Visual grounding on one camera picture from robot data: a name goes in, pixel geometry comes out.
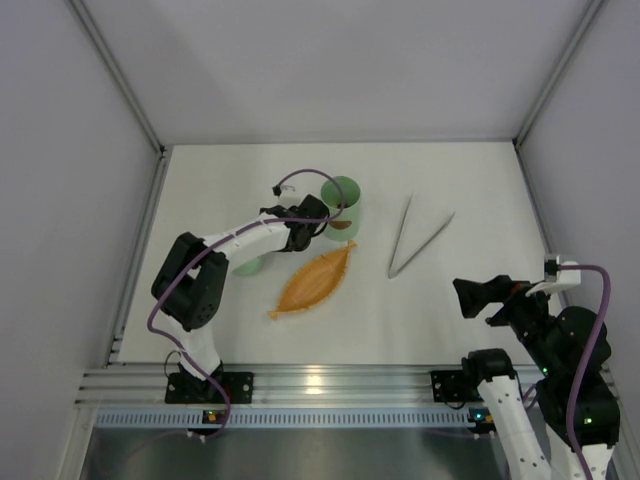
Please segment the orange boat-shaped woven tray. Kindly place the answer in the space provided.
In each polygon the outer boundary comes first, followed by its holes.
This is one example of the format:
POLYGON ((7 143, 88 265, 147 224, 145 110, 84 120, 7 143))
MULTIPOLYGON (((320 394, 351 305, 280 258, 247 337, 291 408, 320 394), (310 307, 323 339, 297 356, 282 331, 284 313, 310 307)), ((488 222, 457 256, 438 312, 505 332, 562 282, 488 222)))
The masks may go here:
POLYGON ((339 249, 325 252, 301 267, 284 286, 277 305, 267 313, 271 320, 316 308, 341 286, 351 252, 357 243, 349 240, 339 249))

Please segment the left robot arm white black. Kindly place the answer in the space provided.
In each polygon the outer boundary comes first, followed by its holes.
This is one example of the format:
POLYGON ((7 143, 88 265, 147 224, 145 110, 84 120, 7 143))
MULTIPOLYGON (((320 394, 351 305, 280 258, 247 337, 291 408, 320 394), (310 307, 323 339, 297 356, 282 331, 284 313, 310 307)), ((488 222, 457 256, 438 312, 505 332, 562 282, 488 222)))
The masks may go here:
POLYGON ((200 401, 221 387, 223 362, 212 319, 228 274, 268 253, 305 250, 328 217, 328 207, 308 195, 298 205, 263 208, 257 218, 229 232, 209 237, 186 232, 174 241, 151 286, 156 305, 147 329, 180 352, 174 376, 179 387, 200 401))

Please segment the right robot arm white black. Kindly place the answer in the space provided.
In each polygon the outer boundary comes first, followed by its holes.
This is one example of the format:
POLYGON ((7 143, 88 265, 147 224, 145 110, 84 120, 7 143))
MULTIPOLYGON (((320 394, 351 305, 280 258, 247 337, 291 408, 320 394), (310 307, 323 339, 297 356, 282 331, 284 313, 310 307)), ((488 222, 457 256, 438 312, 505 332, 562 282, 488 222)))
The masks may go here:
POLYGON ((470 352, 462 370, 470 392, 489 410, 514 479, 605 477, 619 439, 620 408, 601 370, 611 355, 604 315, 610 281, 603 281, 600 309, 567 307, 553 316, 548 302, 578 286, 581 268, 563 265, 536 283, 498 275, 480 283, 453 282, 461 313, 476 317, 487 305, 500 310, 492 327, 510 327, 542 374, 534 389, 551 453, 544 454, 520 392, 518 374, 505 350, 470 352))

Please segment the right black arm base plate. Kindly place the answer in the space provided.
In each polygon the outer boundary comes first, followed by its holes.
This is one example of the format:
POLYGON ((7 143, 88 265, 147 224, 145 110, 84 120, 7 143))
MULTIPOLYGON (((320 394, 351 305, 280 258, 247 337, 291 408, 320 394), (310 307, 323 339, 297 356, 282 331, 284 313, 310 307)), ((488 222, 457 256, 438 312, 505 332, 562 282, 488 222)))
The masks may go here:
POLYGON ((462 369, 432 370, 432 396, 437 403, 462 404, 479 402, 475 384, 462 369))

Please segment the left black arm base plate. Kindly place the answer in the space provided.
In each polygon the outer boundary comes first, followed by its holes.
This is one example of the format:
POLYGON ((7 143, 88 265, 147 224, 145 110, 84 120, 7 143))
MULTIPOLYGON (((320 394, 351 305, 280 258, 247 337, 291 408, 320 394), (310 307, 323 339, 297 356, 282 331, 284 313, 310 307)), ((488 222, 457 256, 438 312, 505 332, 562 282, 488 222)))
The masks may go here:
MULTIPOLYGON (((223 372, 215 377, 231 404, 251 404, 254 375, 251 372, 223 372)), ((168 376, 166 404, 224 404, 218 389, 208 380, 200 380, 185 372, 168 376)))

